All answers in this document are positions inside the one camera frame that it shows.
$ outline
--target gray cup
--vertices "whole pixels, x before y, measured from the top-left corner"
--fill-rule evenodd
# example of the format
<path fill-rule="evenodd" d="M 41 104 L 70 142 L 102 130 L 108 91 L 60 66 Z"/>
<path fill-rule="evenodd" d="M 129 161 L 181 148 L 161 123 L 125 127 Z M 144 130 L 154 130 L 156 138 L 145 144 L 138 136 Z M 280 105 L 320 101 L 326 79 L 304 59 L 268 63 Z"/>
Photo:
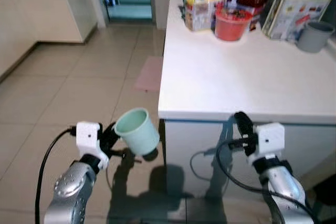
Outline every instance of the gray cup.
<path fill-rule="evenodd" d="M 334 32 L 334 27 L 326 22 L 308 22 L 297 43 L 297 47 L 306 52 L 319 52 Z"/>

